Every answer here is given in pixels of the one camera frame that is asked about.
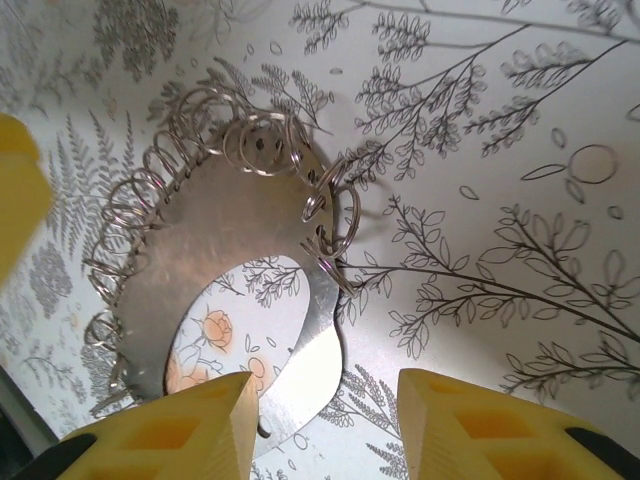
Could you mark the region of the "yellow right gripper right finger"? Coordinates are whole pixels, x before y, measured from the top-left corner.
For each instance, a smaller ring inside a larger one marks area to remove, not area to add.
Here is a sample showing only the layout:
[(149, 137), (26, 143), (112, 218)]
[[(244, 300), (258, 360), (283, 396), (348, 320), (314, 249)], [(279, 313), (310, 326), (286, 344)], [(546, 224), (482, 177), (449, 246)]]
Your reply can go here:
[(589, 422), (431, 371), (398, 377), (412, 479), (636, 479), (639, 459)]

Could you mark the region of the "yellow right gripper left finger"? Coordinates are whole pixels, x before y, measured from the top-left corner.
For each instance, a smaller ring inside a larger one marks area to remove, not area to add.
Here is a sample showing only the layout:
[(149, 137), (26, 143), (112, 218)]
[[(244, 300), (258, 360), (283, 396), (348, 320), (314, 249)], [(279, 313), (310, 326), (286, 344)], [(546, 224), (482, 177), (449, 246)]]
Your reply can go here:
[(250, 372), (123, 410), (67, 435), (30, 479), (247, 479), (258, 424)]

